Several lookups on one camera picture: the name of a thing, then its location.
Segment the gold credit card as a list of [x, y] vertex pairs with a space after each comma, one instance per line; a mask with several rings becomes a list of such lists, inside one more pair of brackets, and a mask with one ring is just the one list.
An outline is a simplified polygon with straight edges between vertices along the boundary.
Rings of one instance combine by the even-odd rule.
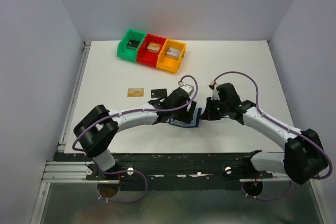
[[127, 97], [143, 97], [144, 88], [128, 88]]

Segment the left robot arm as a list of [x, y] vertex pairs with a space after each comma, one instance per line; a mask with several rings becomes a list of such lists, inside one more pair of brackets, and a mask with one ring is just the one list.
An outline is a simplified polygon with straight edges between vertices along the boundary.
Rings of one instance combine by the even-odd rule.
[[142, 125], [155, 125], [170, 120], [181, 120], [190, 123], [196, 102], [191, 97], [194, 87], [185, 84], [173, 90], [164, 99], [150, 100], [145, 105], [120, 110], [110, 114], [104, 105], [95, 106], [73, 129], [81, 151], [98, 166], [98, 173], [104, 179], [112, 179], [116, 175], [116, 161], [108, 150], [114, 136], [126, 129]]

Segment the blue card holder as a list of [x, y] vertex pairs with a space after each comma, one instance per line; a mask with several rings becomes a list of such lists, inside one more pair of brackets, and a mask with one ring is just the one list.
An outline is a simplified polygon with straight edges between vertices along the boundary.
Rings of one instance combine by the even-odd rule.
[[198, 127], [201, 117], [201, 108], [195, 108], [193, 114], [187, 112], [186, 116], [177, 118], [177, 119], [169, 119], [169, 125], [181, 127], [181, 128], [195, 128]]

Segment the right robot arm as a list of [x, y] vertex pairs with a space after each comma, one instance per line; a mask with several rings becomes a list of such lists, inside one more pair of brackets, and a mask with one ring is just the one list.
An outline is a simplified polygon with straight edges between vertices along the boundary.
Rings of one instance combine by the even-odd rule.
[[286, 174], [293, 182], [302, 185], [328, 167], [316, 131], [290, 127], [257, 109], [255, 103], [241, 101], [231, 83], [212, 82], [209, 88], [212, 95], [206, 99], [202, 120], [230, 118], [258, 131], [282, 149], [281, 153], [261, 150], [249, 153], [241, 165], [246, 177], [255, 177], [259, 172], [275, 172]]

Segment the black VIP card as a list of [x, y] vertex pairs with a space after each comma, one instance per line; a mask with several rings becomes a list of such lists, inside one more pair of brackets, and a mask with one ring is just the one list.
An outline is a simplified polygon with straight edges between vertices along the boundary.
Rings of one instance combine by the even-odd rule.
[[161, 99], [167, 97], [167, 89], [152, 89], [151, 98], [152, 99]]

